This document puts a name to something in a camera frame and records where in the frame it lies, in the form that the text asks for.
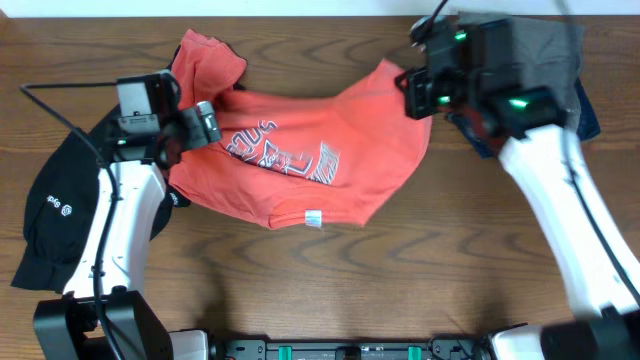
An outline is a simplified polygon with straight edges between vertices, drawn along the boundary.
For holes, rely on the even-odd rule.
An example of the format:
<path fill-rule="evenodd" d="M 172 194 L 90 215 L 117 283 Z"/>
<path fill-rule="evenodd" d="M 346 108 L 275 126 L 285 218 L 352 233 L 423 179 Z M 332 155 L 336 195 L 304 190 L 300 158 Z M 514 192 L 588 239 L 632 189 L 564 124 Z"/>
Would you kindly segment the grey folded t-shirt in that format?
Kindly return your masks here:
<path fill-rule="evenodd" d="M 582 69 L 581 27 L 474 12 L 461 12 L 458 24 L 470 30 L 473 66 L 482 70 L 481 90 L 546 87 L 573 120 L 580 117 L 575 86 Z"/>

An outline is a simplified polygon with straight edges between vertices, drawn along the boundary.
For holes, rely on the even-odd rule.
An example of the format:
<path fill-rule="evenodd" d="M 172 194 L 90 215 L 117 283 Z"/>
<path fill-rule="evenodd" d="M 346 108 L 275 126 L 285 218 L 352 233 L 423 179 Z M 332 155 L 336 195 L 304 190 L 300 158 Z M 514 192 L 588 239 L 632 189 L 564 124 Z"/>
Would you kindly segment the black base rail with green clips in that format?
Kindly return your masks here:
<path fill-rule="evenodd" d="M 219 348 L 229 360 L 487 360 L 482 340 L 436 337 L 423 342 L 234 340 Z"/>

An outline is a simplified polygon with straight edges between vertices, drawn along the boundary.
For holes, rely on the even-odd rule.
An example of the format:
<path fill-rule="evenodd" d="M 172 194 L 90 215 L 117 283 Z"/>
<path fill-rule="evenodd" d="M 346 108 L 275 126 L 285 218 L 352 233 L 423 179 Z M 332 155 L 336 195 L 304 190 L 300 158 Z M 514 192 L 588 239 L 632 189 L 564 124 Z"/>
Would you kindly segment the black garment with white logo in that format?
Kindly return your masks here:
<path fill-rule="evenodd" d="M 99 197 L 99 171 L 94 154 L 74 134 L 47 160 L 26 199 L 27 247 L 13 287 L 63 291 L 89 235 Z"/>

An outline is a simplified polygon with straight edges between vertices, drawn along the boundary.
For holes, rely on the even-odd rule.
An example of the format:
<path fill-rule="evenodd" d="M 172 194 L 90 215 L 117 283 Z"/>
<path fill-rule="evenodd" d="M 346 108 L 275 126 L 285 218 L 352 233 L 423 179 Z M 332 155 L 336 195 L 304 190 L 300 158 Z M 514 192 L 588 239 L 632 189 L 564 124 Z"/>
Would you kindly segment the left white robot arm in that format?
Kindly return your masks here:
<path fill-rule="evenodd" d="M 48 359 L 208 359 L 204 330 L 168 331 L 144 298 L 153 223 L 169 152 L 220 140 L 208 101 L 170 113 L 116 115 L 82 256 L 61 298 L 40 302 L 34 330 Z"/>

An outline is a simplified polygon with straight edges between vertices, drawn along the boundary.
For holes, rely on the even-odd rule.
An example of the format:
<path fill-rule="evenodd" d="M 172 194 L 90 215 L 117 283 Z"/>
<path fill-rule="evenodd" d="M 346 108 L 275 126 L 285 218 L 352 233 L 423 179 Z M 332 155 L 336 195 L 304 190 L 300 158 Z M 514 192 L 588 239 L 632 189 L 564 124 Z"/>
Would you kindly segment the navy blue folded garment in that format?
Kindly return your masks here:
<path fill-rule="evenodd" d="M 580 106 L 579 110 L 572 111 L 573 115 L 579 116 L 575 121 L 575 132 L 581 141 L 587 141 L 598 136 L 601 133 L 601 127 L 580 79 L 575 82 L 575 92 Z M 470 120 L 454 113 L 447 114 L 446 119 L 456 126 L 482 159 L 493 156 L 491 149 L 475 136 Z"/>

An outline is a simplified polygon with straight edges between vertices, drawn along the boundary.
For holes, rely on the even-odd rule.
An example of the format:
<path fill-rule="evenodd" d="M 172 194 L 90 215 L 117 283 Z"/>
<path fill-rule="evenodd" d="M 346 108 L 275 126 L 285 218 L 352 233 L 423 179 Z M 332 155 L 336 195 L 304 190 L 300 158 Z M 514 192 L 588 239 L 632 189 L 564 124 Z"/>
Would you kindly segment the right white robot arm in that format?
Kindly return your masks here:
<path fill-rule="evenodd" d="M 553 252 L 574 318 L 488 334 L 479 359 L 635 359 L 639 261 L 619 231 L 552 80 L 535 79 L 505 16 L 416 22 L 423 67 L 396 78 L 408 116 L 464 119 L 528 201 Z"/>

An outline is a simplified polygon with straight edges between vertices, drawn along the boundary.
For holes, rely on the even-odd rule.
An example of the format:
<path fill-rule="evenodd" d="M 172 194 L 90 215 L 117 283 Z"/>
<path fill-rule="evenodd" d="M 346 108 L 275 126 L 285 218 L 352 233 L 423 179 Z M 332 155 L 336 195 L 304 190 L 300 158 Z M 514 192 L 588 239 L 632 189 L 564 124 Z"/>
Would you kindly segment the red orange printed t-shirt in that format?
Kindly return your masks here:
<path fill-rule="evenodd" d="M 240 90 L 246 66 L 216 38 L 188 31 L 181 40 L 171 67 L 180 105 L 212 103 L 221 131 L 170 170 L 188 200 L 269 229 L 363 225 L 423 160 L 432 121 L 406 115 L 393 62 L 327 98 Z"/>

